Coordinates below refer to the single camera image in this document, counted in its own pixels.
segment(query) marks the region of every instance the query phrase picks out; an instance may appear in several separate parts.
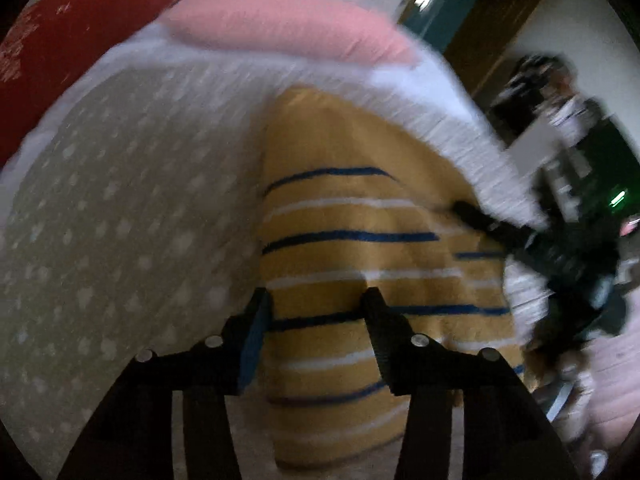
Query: dark blue stripe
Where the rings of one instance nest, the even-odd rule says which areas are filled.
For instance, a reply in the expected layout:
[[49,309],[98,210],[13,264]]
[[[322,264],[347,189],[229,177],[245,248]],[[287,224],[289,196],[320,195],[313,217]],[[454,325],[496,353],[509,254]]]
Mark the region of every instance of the dark blue stripe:
[[504,258],[506,254],[502,251],[487,251],[484,253],[456,253],[454,256],[459,260],[495,260],[496,258]]
[[262,254],[273,253],[285,247],[293,247],[315,242],[328,242],[331,240],[352,240],[356,242],[380,242],[380,243],[409,243],[409,242],[434,242],[438,240],[435,233],[369,233],[367,231],[350,231],[340,229],[336,231],[320,231],[317,233],[304,233],[292,235],[270,242],[262,249]]
[[354,400],[363,399],[369,397],[374,393],[385,388],[385,381],[379,380],[377,383],[370,384],[366,388],[357,390],[356,392],[350,392],[348,394],[341,394],[337,396],[319,396],[319,397],[277,397],[269,399],[271,404],[275,406],[287,406],[288,408],[307,408],[309,406],[331,406],[333,404],[346,404],[347,402],[353,402]]
[[[504,316],[510,312],[508,307],[485,308],[475,305],[409,305],[392,306],[391,310],[407,316],[456,316],[460,314],[481,314],[483,316]],[[339,324],[348,321],[362,319],[362,314],[357,310],[350,312],[336,312],[324,316],[289,317],[287,319],[275,319],[271,322],[270,332],[286,332],[299,328],[313,326]]]
[[409,305],[395,306],[395,312],[406,316],[456,316],[459,314],[482,314],[483,316],[504,316],[509,307],[485,308],[475,305]]
[[303,173],[296,173],[291,176],[286,176],[285,178],[281,178],[280,180],[276,180],[272,184],[267,186],[267,189],[264,190],[264,195],[267,196],[274,189],[284,186],[285,184],[290,184],[291,182],[296,182],[298,180],[308,180],[315,176],[321,175],[340,175],[340,176],[368,176],[368,175],[384,175],[391,177],[386,171],[380,170],[380,168],[374,168],[371,166],[366,166],[363,168],[319,168],[318,170],[304,171]]

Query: metal screw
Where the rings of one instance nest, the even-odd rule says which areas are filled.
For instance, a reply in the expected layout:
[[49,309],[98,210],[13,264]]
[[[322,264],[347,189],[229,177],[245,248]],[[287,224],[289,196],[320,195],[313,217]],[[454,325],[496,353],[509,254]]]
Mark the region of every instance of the metal screw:
[[218,348],[219,346],[222,346],[222,343],[224,342],[225,341],[219,335],[210,335],[204,340],[204,345],[207,348]]
[[147,361],[151,361],[153,357],[154,353],[149,348],[143,348],[136,354],[136,361],[139,363],[146,363]]
[[411,344],[414,346],[425,347],[429,345],[429,338],[424,334],[414,334],[411,336]]
[[495,348],[483,348],[480,353],[482,357],[484,357],[487,361],[496,362],[500,359],[500,352],[498,352]]

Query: pillow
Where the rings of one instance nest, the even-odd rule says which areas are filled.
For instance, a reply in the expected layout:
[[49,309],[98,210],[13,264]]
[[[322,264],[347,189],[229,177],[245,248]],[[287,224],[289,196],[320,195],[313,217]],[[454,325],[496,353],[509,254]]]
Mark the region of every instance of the pillow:
[[363,65],[417,59],[388,17],[343,0],[183,0],[160,20],[180,39],[213,48]]
[[0,44],[0,164],[45,111],[113,45],[176,0],[40,0]]

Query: yellow striped cloth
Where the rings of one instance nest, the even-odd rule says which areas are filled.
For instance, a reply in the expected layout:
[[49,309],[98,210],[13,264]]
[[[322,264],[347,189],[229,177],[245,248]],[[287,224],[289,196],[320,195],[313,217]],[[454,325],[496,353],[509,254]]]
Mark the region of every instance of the yellow striped cloth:
[[407,397],[382,383],[355,309],[368,286],[444,346],[522,355],[500,247],[448,209],[476,202],[447,160],[340,98],[292,88],[266,130],[261,277],[274,322],[261,367],[276,461],[326,466],[397,438]]

